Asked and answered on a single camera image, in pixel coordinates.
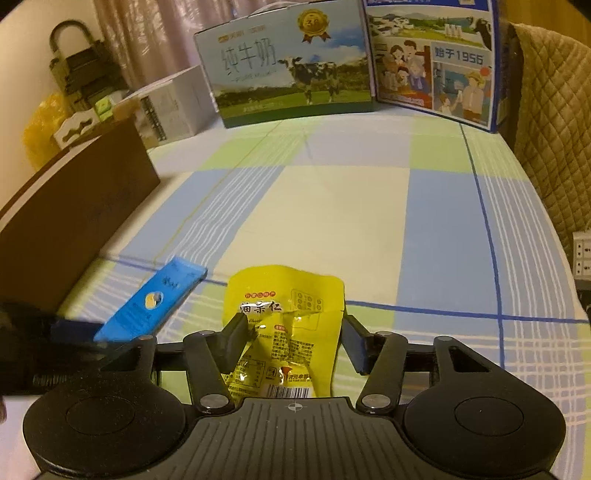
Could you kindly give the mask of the person's left hand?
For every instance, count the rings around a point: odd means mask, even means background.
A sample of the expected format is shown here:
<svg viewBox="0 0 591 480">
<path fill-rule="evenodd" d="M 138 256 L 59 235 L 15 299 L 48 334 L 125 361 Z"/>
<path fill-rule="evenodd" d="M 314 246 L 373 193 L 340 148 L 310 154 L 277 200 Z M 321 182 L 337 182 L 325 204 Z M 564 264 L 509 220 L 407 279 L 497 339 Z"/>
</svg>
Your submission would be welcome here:
<svg viewBox="0 0 591 480">
<path fill-rule="evenodd" d="M 0 424 L 4 423 L 7 419 L 7 409 L 3 397 L 0 397 Z"/>
</svg>

